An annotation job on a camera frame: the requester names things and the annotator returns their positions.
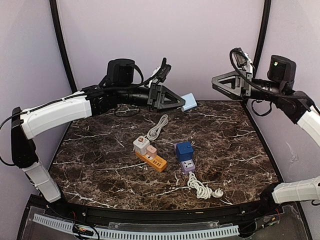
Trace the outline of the right black frame post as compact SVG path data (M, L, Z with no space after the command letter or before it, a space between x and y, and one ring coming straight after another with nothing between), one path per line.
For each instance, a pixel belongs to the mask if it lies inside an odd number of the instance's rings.
M257 40L254 59L253 59L253 65L256 70L259 67L259 63L261 60L261 55L262 55L262 51L265 43L265 38L266 38L267 28L269 23L269 16L271 11L271 4L272 4L271 0L264 0L258 40Z

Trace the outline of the pink wall charger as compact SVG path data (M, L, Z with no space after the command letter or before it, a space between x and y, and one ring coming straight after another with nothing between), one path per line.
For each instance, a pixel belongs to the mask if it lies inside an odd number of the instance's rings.
M157 156L157 149L152 146L152 145L149 145L147 148L147 155L150 156L151 158L155 158Z

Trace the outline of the orange power strip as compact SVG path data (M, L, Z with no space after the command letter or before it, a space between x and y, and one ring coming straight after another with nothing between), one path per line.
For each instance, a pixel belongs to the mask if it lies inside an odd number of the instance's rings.
M167 167L167 161L158 155L157 150L148 151L145 155L135 151L135 155L158 172L163 172Z

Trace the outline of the small circuit board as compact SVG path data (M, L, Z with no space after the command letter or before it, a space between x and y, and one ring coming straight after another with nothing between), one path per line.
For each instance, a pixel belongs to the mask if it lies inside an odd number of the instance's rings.
M89 236L89 237L92 237L94 235L94 232L91 231L91 230L88 230L84 227L81 227L77 224L74 224L73 227L72 227L72 232L74 234L78 234L78 235L81 235L81 236Z

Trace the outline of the black front rail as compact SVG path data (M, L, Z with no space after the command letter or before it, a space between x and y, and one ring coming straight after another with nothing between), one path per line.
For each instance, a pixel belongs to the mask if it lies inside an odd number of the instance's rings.
M247 223L276 212L275 208L268 208L260 201L189 210L125 210L87 206L63 200L53 203L52 208L63 216L76 216L77 220L97 225L106 225L110 222L133 224L182 224L207 221Z

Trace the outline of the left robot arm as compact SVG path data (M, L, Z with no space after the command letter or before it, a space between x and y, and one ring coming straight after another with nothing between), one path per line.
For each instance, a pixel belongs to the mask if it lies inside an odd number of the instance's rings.
M186 101L163 85L171 68L163 58L151 77L134 84L134 72L141 73L135 61L127 58L111 60L106 76L97 85L37 107L14 108L6 119L11 122L10 166L18 167L26 174L51 203L50 208L58 217L67 218L71 208L62 200L61 190L42 165L33 139L60 125L104 114L120 104L147 107L156 112L183 107Z

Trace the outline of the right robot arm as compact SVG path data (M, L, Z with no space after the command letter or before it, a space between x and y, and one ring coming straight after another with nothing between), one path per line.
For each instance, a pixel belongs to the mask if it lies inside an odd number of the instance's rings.
M303 91L293 89L296 63L286 57L272 55L267 80L254 78L254 66L240 48L230 51L229 59L234 70L211 79L213 89L232 100L269 102L276 106L293 124L304 130L316 144L320 143L320 110ZM260 195L255 213L266 217L275 205L289 202L318 201L320 178L314 177L289 183L273 183Z

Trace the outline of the left black frame post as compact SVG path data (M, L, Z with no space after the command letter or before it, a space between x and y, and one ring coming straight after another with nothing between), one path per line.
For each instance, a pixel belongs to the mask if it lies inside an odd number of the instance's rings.
M62 25L61 25L61 21L60 21L59 10L58 10L58 1L57 0L49 0L49 6L50 6L50 12L51 12L51 17L52 17L55 37L56 37L56 41L58 44L58 48L59 48L62 64L64 67L64 71L65 71L71 92L75 93L78 91L78 89L76 86L76 81L73 76L71 64L69 61L69 57L68 57L68 53L67 53L67 49L66 49L66 45L65 45L65 41L64 41L64 35L63 35L63 30L62 30Z

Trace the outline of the black frame post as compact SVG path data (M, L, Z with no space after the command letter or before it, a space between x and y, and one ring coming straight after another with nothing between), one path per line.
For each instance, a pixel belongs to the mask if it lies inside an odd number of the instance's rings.
M52 17L55 37L56 37L56 41L58 44L58 48L59 48L62 64L64 67L64 71L65 71L71 92L75 93L78 91L78 89L76 86L76 81L73 76L71 64L69 61L69 57L68 57L68 53L67 53L67 49L66 49L66 45L65 45L65 41L64 41L64 35L63 35L63 30L62 30L62 25L61 25L61 21L60 21L59 10L58 10L58 1L57 0L49 0L49 6L50 6L50 12L51 12L51 17Z
M262 55L262 51L265 43L265 38L266 38L267 28L269 23L269 16L271 11L271 4L272 4L271 0L264 0L258 40L257 40L254 59L253 59L253 65L256 70L259 67L259 63L261 60L261 55Z

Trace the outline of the purple power strip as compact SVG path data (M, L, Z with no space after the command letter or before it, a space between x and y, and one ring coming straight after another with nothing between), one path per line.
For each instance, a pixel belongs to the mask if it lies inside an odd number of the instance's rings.
M187 161L182 161L182 162L179 162L180 163L180 166L182 168L182 171L185 175L188 175L190 172L194 173L195 172L195 169L196 169L196 166L193 162L193 158L190 159L190 160L187 160Z

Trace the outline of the white cube socket adapter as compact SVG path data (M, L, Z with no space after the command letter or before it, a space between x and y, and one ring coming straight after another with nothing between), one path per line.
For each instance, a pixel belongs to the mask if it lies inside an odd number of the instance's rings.
M142 135L133 141L134 150L143 156L147 153L149 145L150 141Z

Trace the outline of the blue cube socket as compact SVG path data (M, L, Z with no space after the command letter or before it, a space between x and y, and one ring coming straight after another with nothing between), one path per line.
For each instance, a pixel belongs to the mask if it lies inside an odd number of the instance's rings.
M175 153L179 162L191 160L193 158L194 149L189 141L176 144Z

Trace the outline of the light blue wall charger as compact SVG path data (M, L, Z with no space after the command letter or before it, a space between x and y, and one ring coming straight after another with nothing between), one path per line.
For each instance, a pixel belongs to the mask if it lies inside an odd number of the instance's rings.
M182 112L193 109L198 105L194 95L191 92L181 96L181 98L185 101L184 105L181 107Z

